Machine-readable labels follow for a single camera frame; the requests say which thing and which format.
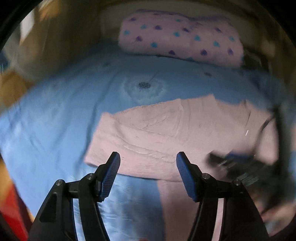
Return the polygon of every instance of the polka dot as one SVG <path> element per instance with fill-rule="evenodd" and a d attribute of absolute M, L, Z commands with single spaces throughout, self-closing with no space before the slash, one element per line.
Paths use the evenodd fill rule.
<path fill-rule="evenodd" d="M 194 36 L 194 40 L 195 40 L 195 41 L 201 41 L 201 38 L 200 38 L 198 35 L 195 35 L 195 36 Z"/>
<path fill-rule="evenodd" d="M 217 31 L 217 33 L 222 33 L 221 29 L 219 28 L 215 28 L 215 30 Z"/>
<path fill-rule="evenodd" d="M 207 51 L 206 51 L 205 49 L 203 49 L 203 50 L 201 50 L 200 54 L 201 54 L 202 56 L 206 56 L 206 55 L 207 55 Z"/>
<path fill-rule="evenodd" d="M 220 44 L 219 44 L 217 41 L 214 41 L 214 42 L 213 42 L 213 45 L 214 45 L 215 47 L 220 47 Z"/>
<path fill-rule="evenodd" d="M 189 57 L 189 58 L 187 58 L 186 60 L 187 60 L 187 61 L 191 61 L 191 62 L 194 61 L 194 59 L 193 59 L 192 57 Z"/>
<path fill-rule="evenodd" d="M 138 37 L 136 37 L 136 41 L 138 41 L 138 42 L 142 42 L 142 41 L 143 41 L 143 39 L 142 39 L 142 37 L 141 37 L 141 36 L 138 36 Z"/>
<path fill-rule="evenodd" d="M 190 31 L 189 31 L 187 28 L 182 28 L 182 30 L 183 30 L 184 32 L 190 33 Z"/>
<path fill-rule="evenodd" d="M 156 25 L 156 26 L 154 27 L 154 29 L 155 29 L 155 30 L 162 30 L 163 28 L 162 28 L 160 25 Z"/>
<path fill-rule="evenodd" d="M 152 48 L 157 48 L 157 43 L 153 42 L 150 44 Z"/>
<path fill-rule="evenodd" d="M 228 55 L 233 55 L 232 49 L 231 48 L 228 48 L 227 53 L 228 53 Z"/>

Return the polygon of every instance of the bed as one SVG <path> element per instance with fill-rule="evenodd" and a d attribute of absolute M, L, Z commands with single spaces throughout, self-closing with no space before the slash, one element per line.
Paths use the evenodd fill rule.
<path fill-rule="evenodd" d="M 143 6 L 177 9 L 191 16 L 226 14 L 241 35 L 245 47 L 244 68 L 227 69 L 124 53 L 116 42 L 121 20 Z M 178 1 L 105 3 L 99 15 L 100 43 L 69 66 L 42 78 L 19 102 L 2 113 L 1 155 L 33 215 L 57 179 L 75 181 L 95 171 L 95 166 L 83 160 L 104 112 L 115 114 L 136 106 L 208 94 L 233 105 L 247 99 L 262 110 L 293 99 L 284 83 L 270 75 L 289 74 L 274 67 L 278 60 L 275 60 L 273 45 L 269 42 L 271 47 L 262 46 L 255 18 L 245 15 L 246 8 L 242 6 L 236 5 L 235 9 L 240 9 L 237 15 L 232 8 L 218 7 L 222 8 Z M 24 67 L 15 65 L 20 73 Z M 149 83 L 149 88 L 141 83 Z M 110 196 L 99 204 L 110 240 L 165 240 L 166 227 L 157 185 L 155 179 L 117 175 Z M 74 213 L 78 239 L 84 240 L 76 201 Z M 178 238 L 184 238 L 184 232 Z"/>

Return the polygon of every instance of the pink polka dot pillow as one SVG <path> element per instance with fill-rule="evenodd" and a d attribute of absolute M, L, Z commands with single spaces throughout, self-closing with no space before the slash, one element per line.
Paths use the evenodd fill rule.
<path fill-rule="evenodd" d="M 138 10 L 123 20 L 118 37 L 126 52 L 240 67 L 243 46 L 226 17 L 190 18 Z"/>

